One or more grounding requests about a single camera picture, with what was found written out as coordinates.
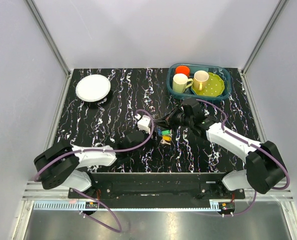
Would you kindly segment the green key tag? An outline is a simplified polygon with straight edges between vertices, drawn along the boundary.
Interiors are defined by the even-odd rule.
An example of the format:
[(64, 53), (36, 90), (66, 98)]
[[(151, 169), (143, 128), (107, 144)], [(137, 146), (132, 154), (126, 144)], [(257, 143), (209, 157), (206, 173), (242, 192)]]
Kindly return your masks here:
[(161, 132), (161, 134), (162, 134), (163, 136), (171, 135), (171, 134), (172, 134), (172, 131), (171, 131), (171, 130), (163, 130), (163, 131)]

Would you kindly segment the blue key tag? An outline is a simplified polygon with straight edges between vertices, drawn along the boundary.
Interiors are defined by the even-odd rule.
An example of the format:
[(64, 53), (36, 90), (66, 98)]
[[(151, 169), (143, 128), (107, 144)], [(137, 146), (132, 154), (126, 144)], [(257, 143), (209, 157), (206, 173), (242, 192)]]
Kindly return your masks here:
[(161, 129), (157, 129), (157, 134), (159, 135), (159, 136), (162, 136), (162, 130)]

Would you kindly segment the yellow key tag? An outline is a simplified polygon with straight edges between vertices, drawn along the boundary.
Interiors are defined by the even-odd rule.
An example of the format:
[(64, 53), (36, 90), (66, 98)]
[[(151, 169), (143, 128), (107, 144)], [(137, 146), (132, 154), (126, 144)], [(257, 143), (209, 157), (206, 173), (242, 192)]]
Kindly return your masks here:
[(163, 135), (162, 136), (162, 139), (165, 140), (165, 141), (171, 141), (172, 140), (172, 137), (169, 136), (169, 135)]

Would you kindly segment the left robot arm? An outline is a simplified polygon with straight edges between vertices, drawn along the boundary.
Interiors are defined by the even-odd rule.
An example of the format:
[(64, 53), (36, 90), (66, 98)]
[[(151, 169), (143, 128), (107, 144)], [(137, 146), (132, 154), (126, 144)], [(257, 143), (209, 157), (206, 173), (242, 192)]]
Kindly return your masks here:
[(41, 182), (45, 190), (59, 186), (71, 187), (79, 190), (85, 198), (91, 198), (96, 194), (97, 186), (79, 168), (110, 167), (142, 145), (147, 136), (140, 130), (134, 130), (113, 147), (82, 147), (70, 144), (68, 140), (60, 140), (34, 159), (37, 171), (34, 180)]

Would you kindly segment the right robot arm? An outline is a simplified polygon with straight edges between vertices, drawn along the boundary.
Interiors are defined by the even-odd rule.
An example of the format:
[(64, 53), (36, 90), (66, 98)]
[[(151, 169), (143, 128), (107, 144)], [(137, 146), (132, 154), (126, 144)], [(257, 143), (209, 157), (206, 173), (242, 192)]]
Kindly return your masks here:
[(196, 98), (184, 99), (180, 106), (154, 122), (165, 129), (187, 127), (197, 137), (223, 147), (245, 163), (244, 170), (227, 173), (215, 186), (220, 198), (229, 197), (235, 190), (248, 188), (266, 194), (271, 189), (278, 190), (277, 184), (282, 179), (286, 179), (286, 183), (281, 189), (289, 187), (290, 176), (273, 142), (261, 143), (230, 130), (224, 122), (205, 115), (201, 102)]

